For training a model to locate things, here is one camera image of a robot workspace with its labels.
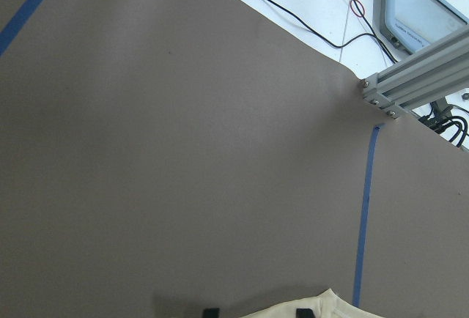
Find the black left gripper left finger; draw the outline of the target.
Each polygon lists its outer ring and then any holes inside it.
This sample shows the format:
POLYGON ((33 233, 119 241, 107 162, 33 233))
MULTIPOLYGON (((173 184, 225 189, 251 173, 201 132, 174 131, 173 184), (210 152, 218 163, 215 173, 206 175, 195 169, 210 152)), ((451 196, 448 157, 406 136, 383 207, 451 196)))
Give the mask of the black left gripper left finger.
POLYGON ((219 308, 205 308, 202 312, 202 318, 219 318, 220 309, 219 308))

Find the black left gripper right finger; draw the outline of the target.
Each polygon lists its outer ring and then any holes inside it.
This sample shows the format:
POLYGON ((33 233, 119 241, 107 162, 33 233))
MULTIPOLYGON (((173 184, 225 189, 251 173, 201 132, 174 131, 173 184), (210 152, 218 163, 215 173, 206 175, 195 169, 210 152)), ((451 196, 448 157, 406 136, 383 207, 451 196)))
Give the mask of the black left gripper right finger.
POLYGON ((298 300, 295 304, 296 318, 311 318, 311 305, 308 298, 298 300))

